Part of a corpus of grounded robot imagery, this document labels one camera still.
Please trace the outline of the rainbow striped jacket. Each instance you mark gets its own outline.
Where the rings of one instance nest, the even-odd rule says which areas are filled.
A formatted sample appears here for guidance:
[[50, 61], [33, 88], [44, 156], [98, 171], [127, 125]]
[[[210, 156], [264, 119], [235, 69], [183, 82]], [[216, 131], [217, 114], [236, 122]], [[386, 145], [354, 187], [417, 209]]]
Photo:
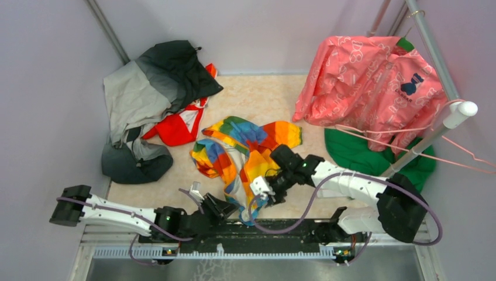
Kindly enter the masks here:
[[196, 168], [209, 178], [223, 182], [226, 201], [237, 206], [239, 219], [252, 225], [266, 204], [254, 200], [251, 182], [279, 165], [270, 157], [280, 145], [294, 148], [303, 143], [302, 128], [287, 121], [258, 126], [238, 116], [229, 116], [202, 130], [204, 138], [190, 151]]

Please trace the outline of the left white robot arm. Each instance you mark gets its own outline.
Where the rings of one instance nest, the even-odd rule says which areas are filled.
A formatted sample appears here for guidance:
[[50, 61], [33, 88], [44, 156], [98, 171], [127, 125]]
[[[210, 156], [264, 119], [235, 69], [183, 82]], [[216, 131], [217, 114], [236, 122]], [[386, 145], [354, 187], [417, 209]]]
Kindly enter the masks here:
[[209, 193], [202, 195], [199, 186], [199, 182], [194, 182], [188, 190], [179, 190], [196, 204], [198, 209], [192, 214], [183, 208], [170, 206], [155, 209], [131, 207], [91, 194], [90, 186], [67, 187], [57, 197], [49, 221], [68, 227], [79, 223], [121, 227], [152, 242], [187, 242], [208, 234], [237, 211], [236, 204]]

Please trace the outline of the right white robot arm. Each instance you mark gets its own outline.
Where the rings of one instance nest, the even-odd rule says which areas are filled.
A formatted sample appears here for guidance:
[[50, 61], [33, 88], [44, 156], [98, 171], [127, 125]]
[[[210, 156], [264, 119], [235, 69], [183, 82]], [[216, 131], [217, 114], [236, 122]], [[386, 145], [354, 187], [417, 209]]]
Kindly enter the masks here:
[[336, 241], [351, 234], [388, 234], [404, 243], [414, 243], [427, 214], [427, 203], [411, 181], [400, 173], [392, 177], [369, 176], [345, 169], [316, 155], [302, 158], [280, 145], [270, 157], [278, 165], [274, 174], [261, 176], [261, 188], [271, 205], [285, 201], [292, 186], [309, 185], [317, 193], [330, 191], [365, 203], [365, 207], [338, 208], [331, 218], [329, 233]]

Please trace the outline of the pink patterned jacket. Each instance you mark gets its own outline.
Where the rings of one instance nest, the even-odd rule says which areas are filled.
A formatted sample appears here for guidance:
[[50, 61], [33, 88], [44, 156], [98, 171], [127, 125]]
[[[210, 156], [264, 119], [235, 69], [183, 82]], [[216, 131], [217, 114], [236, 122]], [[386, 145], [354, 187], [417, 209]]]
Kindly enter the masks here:
[[435, 69], [398, 37], [331, 36], [319, 45], [293, 121], [362, 130], [371, 150], [399, 154], [447, 97]]

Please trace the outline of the grey black jacket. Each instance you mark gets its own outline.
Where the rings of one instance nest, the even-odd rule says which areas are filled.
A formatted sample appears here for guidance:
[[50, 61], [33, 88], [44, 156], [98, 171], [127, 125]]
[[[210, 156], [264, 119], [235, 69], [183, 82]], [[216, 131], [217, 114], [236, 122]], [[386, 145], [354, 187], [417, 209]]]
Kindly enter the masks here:
[[145, 184], [158, 181], [172, 167], [169, 148], [158, 136], [141, 136], [162, 121], [170, 108], [169, 100], [155, 90], [139, 62], [164, 70], [185, 90], [181, 108], [193, 100], [218, 94], [212, 64], [204, 66], [198, 49], [187, 40], [156, 44], [137, 59], [104, 78], [104, 94], [110, 121], [109, 140], [101, 156], [102, 172], [118, 184]]

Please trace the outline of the red white garment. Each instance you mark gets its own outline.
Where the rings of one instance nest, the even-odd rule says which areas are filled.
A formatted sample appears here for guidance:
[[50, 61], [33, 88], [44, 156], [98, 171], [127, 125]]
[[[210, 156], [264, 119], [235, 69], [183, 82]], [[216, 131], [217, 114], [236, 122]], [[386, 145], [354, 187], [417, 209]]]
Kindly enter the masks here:
[[181, 104], [185, 101], [185, 90], [176, 81], [164, 70], [150, 63], [138, 61], [136, 64], [144, 72], [150, 85], [171, 104], [164, 119], [144, 133], [141, 139], [150, 140], [158, 136], [167, 146], [180, 146], [195, 141], [209, 98], [193, 100], [185, 108], [181, 108]]

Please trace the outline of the green garment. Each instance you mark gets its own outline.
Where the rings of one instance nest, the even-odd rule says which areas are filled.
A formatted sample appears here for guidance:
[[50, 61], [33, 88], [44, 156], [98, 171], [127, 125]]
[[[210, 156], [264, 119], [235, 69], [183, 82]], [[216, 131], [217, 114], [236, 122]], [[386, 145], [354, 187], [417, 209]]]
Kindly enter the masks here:
[[404, 37], [354, 39], [339, 51], [325, 95], [338, 126], [324, 132], [339, 166], [379, 176], [422, 140], [446, 97], [434, 69]]

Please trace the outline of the white clothes rack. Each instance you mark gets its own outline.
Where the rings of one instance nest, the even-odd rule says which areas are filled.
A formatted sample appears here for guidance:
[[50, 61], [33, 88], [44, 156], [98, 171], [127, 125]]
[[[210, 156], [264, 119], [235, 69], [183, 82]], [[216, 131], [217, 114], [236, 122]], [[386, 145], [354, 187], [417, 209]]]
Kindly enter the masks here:
[[402, 175], [422, 191], [439, 158], [432, 143], [477, 112], [398, 36], [331, 36], [316, 52], [293, 120], [324, 128], [334, 163], [371, 176]]

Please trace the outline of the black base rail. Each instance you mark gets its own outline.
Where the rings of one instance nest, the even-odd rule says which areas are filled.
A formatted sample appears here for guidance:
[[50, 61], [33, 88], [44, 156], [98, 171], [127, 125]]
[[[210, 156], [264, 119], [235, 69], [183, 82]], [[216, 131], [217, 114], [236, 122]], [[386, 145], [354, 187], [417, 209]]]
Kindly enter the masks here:
[[358, 242], [366, 240], [365, 234], [345, 234], [330, 220], [305, 219], [294, 229], [284, 234], [266, 233], [254, 226], [227, 219], [208, 234], [187, 242], [168, 239], [152, 242], [142, 236], [143, 244], [177, 243], [178, 253], [214, 253], [222, 245], [227, 254], [297, 254], [318, 253], [322, 246], [333, 243], [341, 245], [343, 251], [353, 252]]

